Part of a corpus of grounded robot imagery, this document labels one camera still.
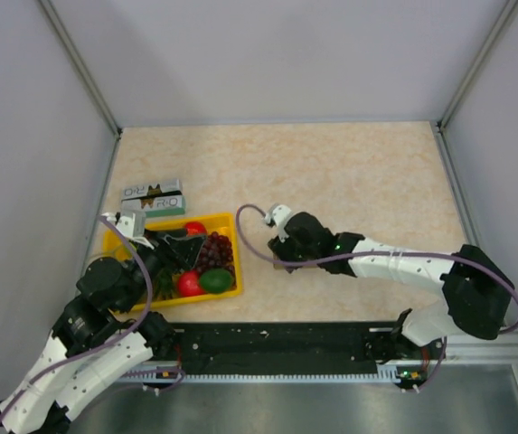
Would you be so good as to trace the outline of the brown cardboard box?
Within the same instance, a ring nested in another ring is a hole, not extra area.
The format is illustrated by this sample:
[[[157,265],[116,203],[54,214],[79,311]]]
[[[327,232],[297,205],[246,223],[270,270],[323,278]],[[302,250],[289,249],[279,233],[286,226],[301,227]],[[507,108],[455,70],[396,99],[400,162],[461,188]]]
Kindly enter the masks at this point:
[[[299,269],[316,269],[317,268],[317,265],[313,265],[313,264],[288,266],[288,265],[283,264],[277,258],[274,258],[274,261],[275,261],[275,263],[273,264],[274,269],[285,270],[287,273],[293,273],[294,271],[299,270]]]

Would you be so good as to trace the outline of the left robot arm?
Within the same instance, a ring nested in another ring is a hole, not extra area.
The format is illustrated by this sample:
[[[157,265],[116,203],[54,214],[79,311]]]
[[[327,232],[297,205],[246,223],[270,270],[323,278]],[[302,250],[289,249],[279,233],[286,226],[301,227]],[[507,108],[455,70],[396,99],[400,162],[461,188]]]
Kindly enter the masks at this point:
[[[0,401],[0,429],[7,433],[65,433],[109,386],[143,362],[174,352],[175,330],[145,307],[121,322],[139,299],[151,303],[163,271],[191,269],[202,235],[143,231],[119,235],[131,259],[92,261],[77,282],[79,294],[52,326],[42,352],[16,390]]]

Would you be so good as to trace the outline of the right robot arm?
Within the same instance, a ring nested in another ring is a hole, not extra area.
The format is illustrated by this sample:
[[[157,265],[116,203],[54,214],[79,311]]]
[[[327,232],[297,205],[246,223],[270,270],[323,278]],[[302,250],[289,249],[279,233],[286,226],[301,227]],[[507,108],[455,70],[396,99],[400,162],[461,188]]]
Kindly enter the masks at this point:
[[[401,357],[449,335],[495,340],[500,334],[513,284],[475,245],[452,253],[399,248],[359,233],[333,233],[312,214],[285,205],[267,212],[264,222],[277,231],[268,248],[288,271],[315,264],[331,274],[388,279],[437,296],[400,314],[391,347]]]

